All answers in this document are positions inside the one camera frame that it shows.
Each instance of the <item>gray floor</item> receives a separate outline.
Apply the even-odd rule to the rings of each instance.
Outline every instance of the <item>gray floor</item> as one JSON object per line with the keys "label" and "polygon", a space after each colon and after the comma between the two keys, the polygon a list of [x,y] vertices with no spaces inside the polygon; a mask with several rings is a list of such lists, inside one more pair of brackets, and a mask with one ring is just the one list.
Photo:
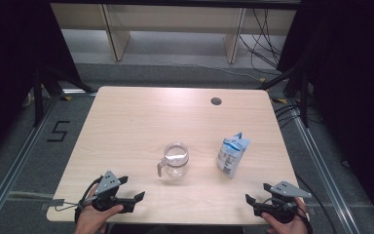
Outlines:
{"label": "gray floor", "polygon": [[[65,30],[64,36],[83,81],[94,88],[116,85],[255,89],[260,85],[261,78],[269,80],[275,77],[252,69],[250,54],[243,44],[240,44],[235,64],[228,64],[222,35],[134,32],[123,60],[119,62],[112,59],[103,32]],[[249,36],[245,36],[244,40],[252,43]],[[272,37],[272,41],[276,47],[281,48],[284,38]],[[270,57],[263,49],[260,49],[260,53]],[[253,64],[263,71],[276,72],[261,60],[254,59]],[[73,88],[63,83],[62,86]],[[282,98],[281,91],[284,86],[285,82],[275,86],[269,91],[269,95],[272,98]],[[0,210],[0,233],[73,232],[73,223],[48,221],[45,208],[56,191],[93,100],[94,96],[73,96],[71,100],[56,100]],[[45,103],[51,106],[49,100],[45,100]],[[273,106],[278,109],[285,104],[274,103]],[[290,114],[290,111],[286,112],[280,119]],[[343,156],[332,141],[326,126],[320,122],[318,113],[311,107],[309,114],[309,130],[330,171],[330,176],[348,204],[357,229],[360,233],[374,233],[372,204],[355,175],[340,164]],[[33,131],[33,118],[33,105],[26,106],[1,144],[0,186]],[[67,135],[64,141],[48,142],[48,139],[60,138],[60,135],[52,133],[58,121],[69,121],[59,125],[67,131]],[[318,195],[337,233],[354,233],[346,229],[344,221],[338,215],[335,209],[337,206],[332,203],[297,124],[297,121],[291,121],[281,128],[295,173]],[[301,181],[299,185],[307,189]],[[330,223],[318,200],[307,199],[306,203],[314,233],[332,233]],[[255,225],[245,227],[244,230],[245,233],[251,234],[265,233],[266,227]]]}

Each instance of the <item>glass pitcher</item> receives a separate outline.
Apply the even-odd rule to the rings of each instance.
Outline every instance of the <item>glass pitcher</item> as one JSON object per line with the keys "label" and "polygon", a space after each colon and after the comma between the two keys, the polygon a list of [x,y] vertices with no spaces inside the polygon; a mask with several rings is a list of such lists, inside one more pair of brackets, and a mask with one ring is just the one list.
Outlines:
{"label": "glass pitcher", "polygon": [[171,177],[182,177],[187,171],[189,160],[188,149],[182,142],[173,142],[164,150],[164,158],[157,165],[158,175],[162,176],[162,169]]}

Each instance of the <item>human hand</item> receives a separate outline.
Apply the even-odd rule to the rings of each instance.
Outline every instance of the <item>human hand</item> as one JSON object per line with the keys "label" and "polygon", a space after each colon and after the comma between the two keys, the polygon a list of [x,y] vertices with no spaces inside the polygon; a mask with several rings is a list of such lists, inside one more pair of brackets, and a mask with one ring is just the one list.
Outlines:
{"label": "human hand", "polygon": [[[92,197],[95,193],[98,185],[96,184],[90,191],[88,197]],[[113,215],[116,215],[123,210],[122,205],[117,205],[105,212],[97,211],[91,203],[84,204],[84,208],[81,211],[80,217],[78,218],[75,226],[75,234],[94,234],[96,231],[105,233],[106,221]]]}
{"label": "human hand", "polygon": [[[306,206],[302,203],[299,198],[294,198],[296,205],[300,208],[298,209],[298,214],[301,216],[305,216]],[[292,221],[289,223],[281,223],[277,221],[273,216],[267,213],[263,213],[262,217],[272,225],[269,229],[267,229],[267,233],[279,233],[279,234],[307,234],[308,229],[303,222],[300,216],[296,215]]]}

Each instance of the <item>glass jug handle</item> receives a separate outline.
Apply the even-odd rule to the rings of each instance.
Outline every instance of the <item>glass jug handle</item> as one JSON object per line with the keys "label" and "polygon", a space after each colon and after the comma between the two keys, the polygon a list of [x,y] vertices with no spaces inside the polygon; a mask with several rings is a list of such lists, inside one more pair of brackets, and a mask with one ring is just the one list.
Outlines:
{"label": "glass jug handle", "polygon": [[162,161],[157,164],[157,173],[159,174],[159,177],[161,177],[161,168],[165,167],[167,164],[165,159],[162,159]]}

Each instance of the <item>wire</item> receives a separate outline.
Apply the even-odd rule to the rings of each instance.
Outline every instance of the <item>wire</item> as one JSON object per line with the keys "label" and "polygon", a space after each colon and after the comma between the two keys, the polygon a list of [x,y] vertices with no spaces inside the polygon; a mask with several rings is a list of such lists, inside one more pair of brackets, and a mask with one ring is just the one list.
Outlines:
{"label": "wire", "polygon": [[263,202],[263,204],[266,204],[266,203],[268,203],[268,202],[270,202],[270,201],[275,201],[275,202],[278,202],[278,203],[280,203],[280,204],[282,204],[282,205],[286,205],[286,203],[284,202],[284,201],[282,201],[281,199],[278,199],[278,198],[274,198],[274,197],[271,197],[271,198],[268,198],[268,199],[266,199],[264,202]]}
{"label": "wire", "polygon": [[[267,16],[269,14],[269,10],[268,9],[265,9],[264,10],[264,22],[263,22],[263,26],[262,24],[260,23],[260,20],[259,18],[257,17],[256,15],[256,12],[255,10],[253,9],[253,14],[254,14],[254,17],[256,18],[256,21],[257,21],[257,24],[259,25],[259,28],[260,28],[260,35],[259,35],[259,38],[257,39],[256,41],[256,44],[259,44],[262,48],[266,49],[267,51],[271,52],[272,53],[272,56],[273,56],[273,59],[275,60],[276,62],[276,65],[278,64],[279,62],[279,59],[277,57],[277,55],[280,54],[280,50],[278,48],[276,48],[275,46],[273,46],[272,44],[272,41],[270,40],[270,33],[269,33],[269,24],[267,22]],[[266,42],[268,43],[269,47],[270,47],[270,50],[265,48],[264,46],[262,46],[260,43],[259,43],[259,39],[260,39],[260,36],[263,35],[263,37],[265,38]]]}
{"label": "wire", "polygon": [[96,185],[97,183],[100,183],[101,180],[103,179],[103,176],[100,176],[98,179],[94,180],[90,186],[88,186],[87,190],[85,191],[83,197],[81,198],[81,200],[78,202],[78,207],[79,208],[83,208],[84,207],[84,202],[86,201],[86,198],[88,196],[88,194],[90,193],[90,190],[94,187],[94,185]]}
{"label": "wire", "polygon": [[300,117],[300,115],[296,115],[296,116],[291,116],[291,119],[289,119],[287,122],[285,122],[284,124],[282,124],[281,126],[280,126],[280,128],[282,129],[282,128],[284,128],[284,126],[286,126],[288,123],[290,123],[292,120],[295,120],[295,119],[297,119],[297,118],[299,118]]}
{"label": "wire", "polygon": [[132,37],[130,37],[130,39],[134,42],[134,45],[137,46],[138,48],[142,49],[144,52],[147,53],[147,55],[154,61],[157,61],[159,63],[167,63],[167,64],[173,64],[173,65],[177,65],[177,66],[193,66],[193,67],[202,67],[202,68],[206,68],[206,69],[212,69],[212,70],[220,70],[220,71],[223,71],[223,72],[226,72],[226,73],[229,73],[229,74],[232,74],[232,75],[240,75],[240,76],[246,76],[246,77],[250,77],[251,79],[254,79],[254,80],[257,80],[259,82],[261,82],[261,80],[259,78],[256,78],[254,76],[251,76],[249,74],[245,74],[245,73],[238,73],[238,72],[233,72],[233,71],[229,71],[229,70],[226,70],[224,68],[221,68],[221,67],[208,67],[208,66],[203,66],[203,65],[198,65],[198,64],[194,64],[194,63],[179,63],[179,62],[174,62],[174,61],[165,61],[165,60],[159,60],[159,59],[156,59],[154,58],[150,52],[145,49],[144,47],[140,46],[138,44],[138,42],[136,42]]}
{"label": "wire", "polygon": [[305,182],[305,180],[301,176],[299,176],[297,173],[295,173],[295,174],[296,174],[296,177],[308,188],[308,190],[312,193],[312,195],[318,201],[318,204],[323,209],[324,215],[326,215],[326,218],[329,221],[330,226],[332,227],[333,233],[337,233],[335,225],[333,224],[333,221],[330,218],[329,213],[327,212],[326,208],[324,207],[323,203],[320,201],[320,199],[318,198],[318,196],[316,195],[316,193],[314,192],[314,190],[308,185],[307,182]]}
{"label": "wire", "polygon": [[254,70],[256,70],[258,72],[261,72],[261,73],[269,74],[269,75],[279,75],[279,74],[276,74],[276,73],[266,72],[266,71],[262,71],[262,70],[257,69],[253,64],[253,55],[254,55],[254,53],[250,54],[250,63],[251,63],[251,66],[253,67]]}
{"label": "wire", "polygon": [[286,110],[282,111],[281,113],[277,114],[277,115],[276,115],[276,118],[279,118],[279,117],[281,117],[282,114],[284,114],[285,112],[290,111],[290,110],[297,109],[298,107],[299,107],[298,105],[291,106],[291,107],[289,107],[288,109],[286,109]]}
{"label": "wire", "polygon": [[313,234],[314,233],[314,229],[312,228],[312,224],[309,222],[308,220],[308,217],[306,216],[306,213],[303,213],[305,214],[304,216],[301,216],[298,212],[295,212],[293,211],[292,209],[290,209],[295,215],[297,215],[298,217],[300,217],[300,219],[302,219],[303,223],[305,223],[305,226],[306,226],[306,229],[308,229],[308,234]]}
{"label": "wire", "polygon": [[75,203],[67,203],[67,202],[64,202],[64,204],[72,205],[72,206],[69,206],[69,207],[66,207],[66,208],[62,208],[62,209],[58,209],[57,206],[55,206],[56,211],[57,211],[57,212],[62,212],[62,211],[65,211],[65,210],[67,210],[67,209],[71,209],[71,208],[78,207],[78,204],[75,204]]}
{"label": "wire", "polygon": [[281,108],[275,110],[275,113],[277,113],[277,112],[279,112],[279,111],[281,111],[281,110],[283,110],[283,109],[285,109],[285,108],[293,107],[293,106],[298,106],[298,105],[296,105],[296,104],[286,105],[286,106],[284,106],[284,107],[281,107]]}
{"label": "wire", "polygon": [[247,47],[247,49],[248,49],[248,50],[249,50],[253,55],[259,57],[260,59],[264,60],[266,63],[268,63],[269,65],[271,65],[272,67],[276,68],[276,65],[275,65],[272,61],[268,60],[266,57],[260,55],[259,53],[257,53],[257,52],[255,51],[255,47],[257,46],[257,43],[258,43],[257,41],[256,41],[256,44],[253,46],[253,48],[251,48],[250,46],[248,46],[248,45],[245,43],[245,41],[244,41],[244,39],[242,38],[242,36],[240,36],[240,39],[242,40],[243,44]]}
{"label": "wire", "polygon": [[300,208],[300,207],[297,207],[297,209],[298,209],[299,211],[302,211],[302,213],[305,214],[305,217],[308,217],[308,216],[306,215],[307,211],[303,211],[303,209]]}

